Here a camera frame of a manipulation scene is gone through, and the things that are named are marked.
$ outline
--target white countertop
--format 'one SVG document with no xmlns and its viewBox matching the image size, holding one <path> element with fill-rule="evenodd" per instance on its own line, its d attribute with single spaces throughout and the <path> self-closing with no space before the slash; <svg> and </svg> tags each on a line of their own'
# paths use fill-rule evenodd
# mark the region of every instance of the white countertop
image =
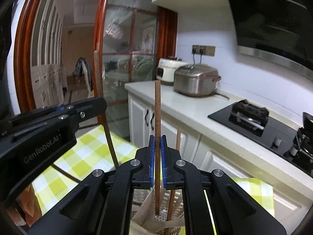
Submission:
<svg viewBox="0 0 313 235">
<path fill-rule="evenodd" d="M 125 89 L 135 96 L 154 105 L 154 82 L 134 82 L 125 84 Z M 313 178 L 300 169 L 255 143 L 245 136 L 215 122 L 208 115 L 243 99 L 225 93 L 229 100 L 221 96 L 192 98 L 173 91 L 173 87 L 161 86 L 161 110 L 197 130 L 204 136 L 219 143 L 251 164 L 274 174 L 274 177 L 313 201 Z M 293 128 L 299 127 L 294 122 L 270 111 L 270 115 Z"/>
</svg>

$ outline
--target wooden chopstick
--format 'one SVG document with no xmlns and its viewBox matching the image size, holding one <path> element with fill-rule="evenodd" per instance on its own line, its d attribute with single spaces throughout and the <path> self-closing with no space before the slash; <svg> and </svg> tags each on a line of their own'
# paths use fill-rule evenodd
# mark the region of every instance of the wooden chopstick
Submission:
<svg viewBox="0 0 313 235">
<path fill-rule="evenodd" d="M 180 135 L 182 133 L 182 130 L 178 128 L 177 130 L 177 137 L 176 137 L 176 149 L 180 149 Z M 167 211 L 167 217 L 166 221 L 172 220 L 172 214 L 173 214 L 173 209 L 174 209 L 174 199 L 175 199 L 175 190 L 171 190 L 170 194 L 170 200 L 168 202 L 168 211 Z M 164 235 L 168 235 L 169 228 L 164 229 Z"/>
<path fill-rule="evenodd" d="M 160 214 L 160 173 L 161 173 L 161 81 L 155 81 L 155 210 Z"/>
</svg>

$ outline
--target stove knob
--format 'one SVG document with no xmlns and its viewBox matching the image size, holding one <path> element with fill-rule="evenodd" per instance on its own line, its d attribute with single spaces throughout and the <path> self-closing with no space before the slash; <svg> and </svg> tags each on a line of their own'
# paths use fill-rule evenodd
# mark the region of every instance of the stove knob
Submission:
<svg viewBox="0 0 313 235">
<path fill-rule="evenodd" d="M 298 153 L 298 149 L 295 148 L 295 145 L 292 145 L 292 147 L 289 149 L 289 153 L 292 156 L 295 156 Z"/>
<path fill-rule="evenodd" d="M 273 144 L 274 144 L 276 147 L 279 147 L 279 145 L 281 144 L 281 139 L 278 138 L 278 137 L 276 137 L 276 138 L 274 139 Z"/>
</svg>

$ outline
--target gas stove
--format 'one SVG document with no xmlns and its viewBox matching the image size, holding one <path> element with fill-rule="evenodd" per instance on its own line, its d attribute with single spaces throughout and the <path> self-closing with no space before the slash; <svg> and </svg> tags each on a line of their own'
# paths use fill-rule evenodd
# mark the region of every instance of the gas stove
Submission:
<svg viewBox="0 0 313 235">
<path fill-rule="evenodd" d="M 269 116 L 265 107 L 247 100 L 231 104 L 208 118 L 262 145 L 313 177 L 313 135 Z"/>
</svg>

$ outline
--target wall outlet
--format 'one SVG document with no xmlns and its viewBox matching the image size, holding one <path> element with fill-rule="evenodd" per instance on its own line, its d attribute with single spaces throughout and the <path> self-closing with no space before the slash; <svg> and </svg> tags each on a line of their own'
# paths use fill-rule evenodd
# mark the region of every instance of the wall outlet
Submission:
<svg viewBox="0 0 313 235">
<path fill-rule="evenodd" d="M 191 53 L 193 52 L 193 49 L 196 50 L 196 54 L 199 54 L 199 52 L 200 52 L 200 50 L 199 50 L 199 45 L 193 45 L 193 46 L 192 46 Z"/>
<path fill-rule="evenodd" d="M 199 46 L 199 54 L 205 55 L 206 46 Z"/>
<path fill-rule="evenodd" d="M 193 49 L 196 49 L 196 54 L 200 54 L 200 51 L 202 51 L 204 56 L 215 56 L 215 46 L 193 45 Z"/>
</svg>

